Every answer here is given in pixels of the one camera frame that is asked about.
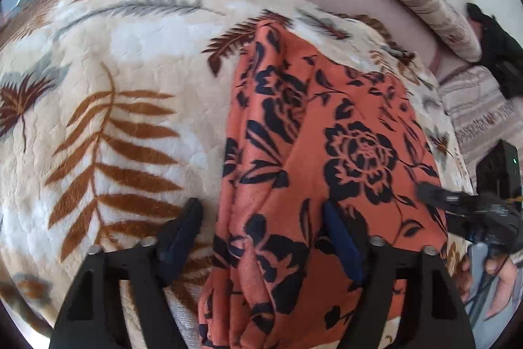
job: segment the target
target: cream blanket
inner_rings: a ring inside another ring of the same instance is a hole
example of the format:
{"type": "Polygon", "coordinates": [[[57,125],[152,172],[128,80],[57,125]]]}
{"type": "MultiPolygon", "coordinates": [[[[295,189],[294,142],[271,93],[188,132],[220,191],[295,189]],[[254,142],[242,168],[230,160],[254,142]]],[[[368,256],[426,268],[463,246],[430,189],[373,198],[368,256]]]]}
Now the cream blanket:
{"type": "MultiPolygon", "coordinates": [[[[205,223],[167,296],[199,346],[195,300],[212,265],[232,74],[266,18],[334,61],[397,74],[442,186],[472,191],[436,79],[418,60],[398,63],[359,21],[303,0],[39,0],[0,34],[0,294],[35,328],[50,331],[27,305],[53,325],[88,247],[131,247],[198,197],[205,223]]],[[[464,246],[448,249],[452,268],[464,246]]]]}

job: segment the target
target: folded orange fabric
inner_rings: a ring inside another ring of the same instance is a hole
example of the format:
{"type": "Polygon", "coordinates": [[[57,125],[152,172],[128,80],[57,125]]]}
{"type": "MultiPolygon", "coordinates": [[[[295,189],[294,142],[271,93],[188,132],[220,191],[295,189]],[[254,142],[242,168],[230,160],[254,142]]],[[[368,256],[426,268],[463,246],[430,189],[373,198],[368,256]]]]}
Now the folded orange fabric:
{"type": "MultiPolygon", "coordinates": [[[[322,204],[337,200],[368,235],[401,249],[440,250],[445,216],[417,200],[421,181],[439,184],[399,79],[360,73],[278,24],[258,24],[233,83],[202,346],[339,340],[361,290],[322,228],[322,204]]],[[[389,318],[404,291],[398,281],[389,318]]]]}

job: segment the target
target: metal bolt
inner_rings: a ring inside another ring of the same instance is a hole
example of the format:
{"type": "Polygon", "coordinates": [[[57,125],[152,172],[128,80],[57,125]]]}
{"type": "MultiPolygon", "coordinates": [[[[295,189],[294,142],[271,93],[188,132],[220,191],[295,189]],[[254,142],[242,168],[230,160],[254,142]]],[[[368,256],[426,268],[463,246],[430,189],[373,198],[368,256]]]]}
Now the metal bolt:
{"type": "Polygon", "coordinates": [[[87,254],[89,255],[95,255],[97,253],[100,253],[102,251],[102,248],[99,244],[95,244],[91,247],[89,247],[89,250],[87,251],[87,254]]]}
{"type": "Polygon", "coordinates": [[[154,246],[158,242],[158,239],[156,237],[145,237],[140,240],[140,244],[143,247],[151,247],[154,246]]]}
{"type": "Polygon", "coordinates": [[[384,238],[381,238],[380,236],[372,236],[370,238],[370,244],[377,247],[383,247],[386,244],[386,241],[384,238]]]}
{"type": "Polygon", "coordinates": [[[429,255],[429,256],[436,256],[437,254],[439,254],[438,250],[436,250],[432,246],[423,247],[423,253],[425,253],[426,255],[429,255]]]}

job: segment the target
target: black cable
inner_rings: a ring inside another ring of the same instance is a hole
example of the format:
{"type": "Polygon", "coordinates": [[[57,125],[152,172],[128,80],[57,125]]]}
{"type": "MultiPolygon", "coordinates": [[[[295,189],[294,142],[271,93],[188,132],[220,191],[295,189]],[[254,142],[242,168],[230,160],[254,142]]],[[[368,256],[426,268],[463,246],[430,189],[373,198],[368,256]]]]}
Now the black cable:
{"type": "Polygon", "coordinates": [[[489,288],[491,286],[491,284],[494,282],[494,280],[496,279],[496,277],[499,275],[499,272],[503,269],[503,267],[505,266],[505,264],[507,263],[509,257],[511,256],[511,253],[512,251],[514,250],[514,248],[516,247],[516,243],[518,241],[518,237],[519,237],[519,228],[521,227],[521,222],[523,222],[523,220],[519,220],[519,224],[518,224],[518,230],[516,231],[516,236],[514,237],[514,242],[512,243],[512,247],[511,249],[508,251],[507,253],[507,257],[505,258],[505,260],[503,260],[503,263],[501,263],[501,266],[498,268],[498,270],[496,271],[496,273],[492,276],[492,278],[488,281],[487,284],[485,284],[482,288],[480,288],[478,290],[478,292],[475,294],[474,297],[472,297],[470,300],[468,300],[466,303],[465,303],[465,306],[468,306],[470,303],[472,303],[474,300],[476,300],[478,298],[478,296],[483,292],[485,291],[487,288],[489,288]]]}

